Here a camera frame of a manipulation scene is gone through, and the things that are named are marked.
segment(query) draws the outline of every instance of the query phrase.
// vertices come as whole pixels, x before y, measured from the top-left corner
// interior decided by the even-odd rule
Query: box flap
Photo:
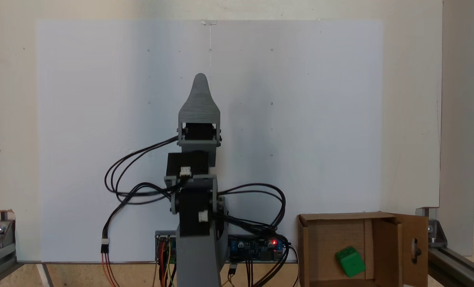
[[[299,218],[297,223],[297,254],[299,264],[299,283],[301,286],[309,285],[309,252],[306,252],[306,249],[309,249],[308,242],[308,228],[303,227]]]
[[[299,220],[303,226],[317,225],[325,220],[353,220],[366,218],[391,218],[392,214],[382,211],[377,212],[356,212],[352,214],[299,214]]]
[[[414,287],[427,287],[428,217],[394,215],[403,226],[403,283]]]
[[[402,240],[401,224],[373,220],[375,284],[381,287],[401,287]]]

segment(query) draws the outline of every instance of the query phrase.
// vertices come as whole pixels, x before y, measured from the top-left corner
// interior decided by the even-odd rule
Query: wall
[[[18,259],[41,260],[37,19],[382,20],[390,120],[382,127],[381,206],[413,214],[439,205],[441,11],[442,0],[0,1],[0,209],[15,212]]]

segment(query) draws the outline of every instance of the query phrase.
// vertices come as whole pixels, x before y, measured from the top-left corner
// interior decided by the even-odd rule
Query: white connector
[[[191,175],[191,167],[180,167],[180,177]]]
[[[198,222],[208,222],[208,210],[198,212]]]

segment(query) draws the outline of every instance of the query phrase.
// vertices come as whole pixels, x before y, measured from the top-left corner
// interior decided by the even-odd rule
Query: yellow wire
[[[169,280],[171,281],[171,285],[175,287],[175,284],[173,283],[173,278],[171,278],[171,270],[169,269],[169,262],[171,261],[171,242],[169,242],[169,252],[168,252],[168,274],[169,274]]]
[[[233,277],[233,275],[230,276],[230,278],[228,278],[228,280],[226,280],[226,281],[221,285],[221,287],[223,287],[224,285],[226,285],[226,283],[230,282],[230,279],[232,279],[232,277]]]

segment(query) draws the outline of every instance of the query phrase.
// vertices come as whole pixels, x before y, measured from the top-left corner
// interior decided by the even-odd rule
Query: circuit board
[[[246,260],[271,262],[283,256],[284,245],[276,238],[256,238],[255,236],[229,236],[230,262]]]
[[[177,262],[177,242],[175,231],[156,231],[155,232],[155,261],[159,260],[162,243],[164,246],[163,260],[168,255],[169,245],[171,244],[171,263]],[[230,251],[229,262],[238,263],[246,260],[253,262],[274,262],[281,259],[284,251],[284,244],[275,238],[263,239],[253,236],[228,236],[228,249]]]
[[[177,241],[175,238],[175,231],[156,231],[155,232],[155,261],[159,261],[161,252],[163,254],[163,261],[167,261],[169,257],[169,247],[171,245],[171,259],[170,263],[177,262]]]

